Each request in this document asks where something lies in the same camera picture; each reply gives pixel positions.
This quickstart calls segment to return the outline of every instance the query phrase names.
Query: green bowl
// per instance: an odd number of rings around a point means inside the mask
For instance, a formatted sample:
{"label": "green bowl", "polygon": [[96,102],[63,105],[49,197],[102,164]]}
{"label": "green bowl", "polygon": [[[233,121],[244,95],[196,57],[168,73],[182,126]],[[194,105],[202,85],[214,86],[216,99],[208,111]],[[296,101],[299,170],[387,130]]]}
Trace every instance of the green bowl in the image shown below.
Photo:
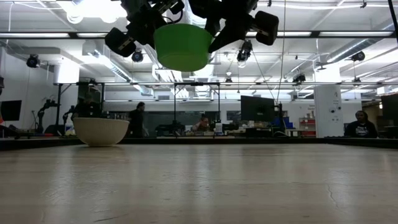
{"label": "green bowl", "polygon": [[158,61],[165,67],[181,72],[194,72],[205,67],[208,48],[213,40],[209,32],[190,24],[171,24],[155,31]]}

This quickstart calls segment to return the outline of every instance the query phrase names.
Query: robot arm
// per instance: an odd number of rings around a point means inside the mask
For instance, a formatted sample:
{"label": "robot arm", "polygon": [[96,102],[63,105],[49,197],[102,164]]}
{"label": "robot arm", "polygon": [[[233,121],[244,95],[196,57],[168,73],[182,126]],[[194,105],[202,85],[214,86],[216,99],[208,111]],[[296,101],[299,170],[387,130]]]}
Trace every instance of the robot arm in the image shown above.
{"label": "robot arm", "polygon": [[36,129],[37,133],[43,133],[44,131],[43,128],[44,111],[49,109],[50,107],[56,107],[56,106],[58,106],[58,103],[56,103],[54,100],[46,100],[43,107],[39,109],[39,112],[37,112],[37,117],[39,118],[39,123]]}
{"label": "robot arm", "polygon": [[70,106],[70,109],[68,110],[68,112],[63,114],[62,119],[63,119],[64,125],[67,123],[68,115],[73,114],[74,112],[75,112],[75,105],[72,105],[72,106]]}
{"label": "robot arm", "polygon": [[[249,30],[257,32],[256,39],[260,43],[274,43],[279,19],[262,11],[254,18],[250,16],[249,12],[257,7],[257,2],[258,0],[189,0],[192,12],[207,19],[205,29],[214,37],[220,30],[220,19],[226,19],[225,27],[210,45],[209,53],[236,40],[244,40]],[[135,51],[135,40],[142,45],[149,44],[155,48],[155,30],[167,24],[162,14],[169,9],[173,14],[177,14],[184,8],[182,0],[121,0],[121,5],[127,11],[127,19],[131,22],[126,27],[127,34],[113,28],[105,37],[105,43],[123,57],[128,57]]]}

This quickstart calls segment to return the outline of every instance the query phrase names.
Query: security camera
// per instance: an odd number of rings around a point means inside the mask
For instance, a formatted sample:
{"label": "security camera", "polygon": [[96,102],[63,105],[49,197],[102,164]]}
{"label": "security camera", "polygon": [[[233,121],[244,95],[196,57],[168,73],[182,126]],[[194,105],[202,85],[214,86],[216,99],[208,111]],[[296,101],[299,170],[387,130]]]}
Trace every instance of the security camera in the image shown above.
{"label": "security camera", "polygon": [[356,62],[356,61],[362,62],[363,60],[365,60],[365,53],[360,51],[360,52],[354,54],[353,56],[351,56],[350,59],[354,62]]}
{"label": "security camera", "polygon": [[142,62],[144,56],[142,55],[141,49],[136,49],[134,53],[132,53],[131,59],[133,62]]}
{"label": "security camera", "polygon": [[242,47],[239,49],[237,60],[239,62],[245,62],[250,57],[250,52],[253,50],[253,46],[250,40],[245,40]]}
{"label": "security camera", "polygon": [[30,55],[30,57],[26,61],[26,65],[29,68],[39,68],[40,67],[40,60],[38,55]]}
{"label": "security camera", "polygon": [[300,73],[294,76],[292,82],[305,82],[305,75],[303,73]]}

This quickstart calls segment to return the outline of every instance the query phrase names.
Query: white bowl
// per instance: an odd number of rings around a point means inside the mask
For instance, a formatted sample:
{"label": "white bowl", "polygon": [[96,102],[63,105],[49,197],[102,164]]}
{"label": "white bowl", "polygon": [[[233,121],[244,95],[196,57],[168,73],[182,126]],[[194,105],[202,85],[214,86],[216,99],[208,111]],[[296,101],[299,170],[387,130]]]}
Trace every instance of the white bowl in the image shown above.
{"label": "white bowl", "polygon": [[103,118],[75,118],[77,137],[89,146],[112,146],[126,135],[128,121]]}

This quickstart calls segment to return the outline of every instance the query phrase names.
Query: table surface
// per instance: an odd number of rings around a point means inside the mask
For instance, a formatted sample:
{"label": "table surface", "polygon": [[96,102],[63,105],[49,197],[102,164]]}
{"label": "table surface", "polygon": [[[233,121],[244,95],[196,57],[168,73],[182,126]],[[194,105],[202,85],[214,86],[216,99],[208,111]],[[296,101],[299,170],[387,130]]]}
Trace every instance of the table surface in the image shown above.
{"label": "table surface", "polygon": [[396,223],[398,151],[328,144],[0,152],[1,223]]}

